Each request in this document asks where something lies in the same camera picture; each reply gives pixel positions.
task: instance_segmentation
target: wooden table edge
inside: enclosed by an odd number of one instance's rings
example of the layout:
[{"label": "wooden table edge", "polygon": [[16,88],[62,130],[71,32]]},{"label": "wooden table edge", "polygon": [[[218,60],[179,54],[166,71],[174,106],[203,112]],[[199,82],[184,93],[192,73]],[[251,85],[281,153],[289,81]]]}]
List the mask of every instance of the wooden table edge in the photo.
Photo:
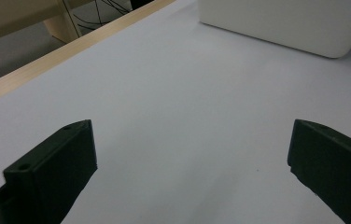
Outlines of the wooden table edge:
[{"label": "wooden table edge", "polygon": [[53,52],[26,64],[25,66],[0,77],[0,97],[16,90],[18,87],[27,83],[50,68],[66,61],[72,56],[80,53],[82,50],[116,34],[128,26],[144,19],[150,14],[160,10],[163,7],[173,3],[175,0],[155,0],[137,10],[128,13],[119,19],[93,31],[81,38],[54,50]]}]

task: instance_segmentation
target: white box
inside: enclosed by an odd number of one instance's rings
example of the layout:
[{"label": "white box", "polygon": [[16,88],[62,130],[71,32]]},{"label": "white box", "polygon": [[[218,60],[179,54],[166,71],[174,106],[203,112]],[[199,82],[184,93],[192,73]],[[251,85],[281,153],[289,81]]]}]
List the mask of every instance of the white box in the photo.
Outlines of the white box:
[{"label": "white box", "polygon": [[200,21],[329,58],[351,49],[351,0],[198,0]]}]

